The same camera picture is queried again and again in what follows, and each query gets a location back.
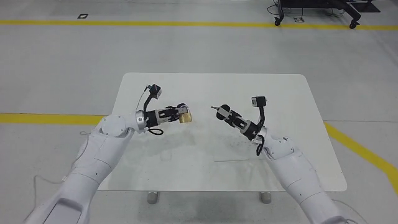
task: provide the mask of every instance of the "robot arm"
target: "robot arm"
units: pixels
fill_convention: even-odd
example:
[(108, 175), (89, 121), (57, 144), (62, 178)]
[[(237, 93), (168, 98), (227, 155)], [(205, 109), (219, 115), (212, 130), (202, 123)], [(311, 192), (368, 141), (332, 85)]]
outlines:
[(242, 119), (228, 105), (212, 107), (217, 118), (238, 128), (250, 141), (259, 143), (257, 155), (264, 153), (266, 161), (280, 184), (300, 205), (312, 224), (344, 222), (345, 218), (332, 199), (322, 189), (316, 170), (290, 138), (273, 138), (264, 127), (265, 97), (252, 98), (253, 106), (260, 108), (260, 122), (254, 124)]
[(152, 85), (149, 92), (143, 111), (125, 116), (109, 115), (99, 122), (81, 146), (77, 160), (61, 187), (28, 216), (26, 224), (88, 223), (95, 192), (118, 164), (134, 133), (143, 133), (166, 121), (179, 119), (186, 123), (192, 120), (185, 104), (147, 112), (150, 99), (158, 99), (161, 90)]

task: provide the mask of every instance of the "black metal frame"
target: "black metal frame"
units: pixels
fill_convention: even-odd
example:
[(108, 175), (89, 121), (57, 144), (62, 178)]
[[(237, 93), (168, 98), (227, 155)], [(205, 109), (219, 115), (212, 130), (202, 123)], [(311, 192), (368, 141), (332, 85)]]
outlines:
[(353, 18), (349, 28), (354, 29), (359, 24), (358, 21), (361, 15), (347, 2), (348, 0), (278, 0), (277, 8), (279, 17), (275, 17), (275, 25), (279, 26), (284, 19), (285, 15), (282, 8), (334, 8), (344, 10)]
[(380, 10), (372, 4), (373, 0), (367, 2), (353, 2), (352, 5), (359, 12), (380, 12)]

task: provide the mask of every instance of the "yellow floor line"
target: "yellow floor line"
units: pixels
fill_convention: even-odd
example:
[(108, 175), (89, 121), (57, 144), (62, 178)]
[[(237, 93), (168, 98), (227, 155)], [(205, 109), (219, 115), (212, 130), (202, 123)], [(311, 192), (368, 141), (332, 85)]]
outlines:
[[(289, 29), (349, 29), (348, 24), (287, 24), (273, 22), (172, 22), (172, 21), (94, 21), (94, 20), (0, 20), (0, 25), (28, 26), (136, 26), (136, 27), (230, 27)], [(398, 30), (398, 26), (357, 26), (358, 30)]]
[[(103, 115), (0, 113), (0, 124), (87, 124), (97, 125)], [(325, 122), (331, 138), (382, 170), (398, 195), (398, 170), (380, 156)]]
[(398, 195), (398, 170), (392, 164), (388, 163), (380, 156), (362, 146), (354, 139), (351, 139), (349, 136), (337, 130), (332, 125), (325, 122), (325, 127), (331, 138), (336, 139), (338, 142), (342, 143), (342, 145), (357, 153), (357, 155), (382, 170), (387, 175), (392, 187)]
[(97, 125), (102, 115), (0, 113), (0, 124), (91, 124)]

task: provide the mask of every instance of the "white tabletop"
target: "white tabletop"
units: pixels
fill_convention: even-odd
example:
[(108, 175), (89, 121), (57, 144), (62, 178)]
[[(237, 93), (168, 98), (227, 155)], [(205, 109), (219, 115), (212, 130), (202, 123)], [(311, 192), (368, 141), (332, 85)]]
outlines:
[[(275, 136), (289, 136), (316, 168), (326, 191), (347, 184), (307, 80), (302, 75), (127, 73), (113, 114), (136, 109), (146, 85), (162, 88), (148, 110), (185, 103), (193, 122), (165, 123), (164, 135), (135, 134), (118, 166), (99, 190), (284, 191), (256, 147), (216, 118), (210, 106), (227, 104), (245, 119), (258, 121), (252, 96), (267, 98), (266, 125)], [(142, 97), (142, 109), (147, 93)]]

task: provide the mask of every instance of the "gray floor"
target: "gray floor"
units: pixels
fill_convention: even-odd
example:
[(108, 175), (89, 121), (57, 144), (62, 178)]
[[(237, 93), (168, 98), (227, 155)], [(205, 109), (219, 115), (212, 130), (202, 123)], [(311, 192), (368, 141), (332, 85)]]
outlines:
[[(273, 22), (271, 0), (0, 0), (0, 19)], [(362, 24), (398, 25), (398, 1), (378, 1)], [(293, 22), (301, 10), (292, 11)], [(350, 18), (304, 10), (306, 23)], [(322, 118), (398, 166), (398, 32), (217, 27), (0, 26), (0, 113), (109, 114), (127, 72), (300, 73)], [(0, 125), (0, 223), (21, 222), (35, 174), (61, 178), (89, 126)], [(333, 142), (348, 189), (332, 194), (369, 223), (398, 223), (385, 174)], [(39, 200), (56, 186), (40, 182)], [(285, 193), (98, 192), (92, 223), (308, 223)], [(351, 210), (341, 206), (360, 221)]]

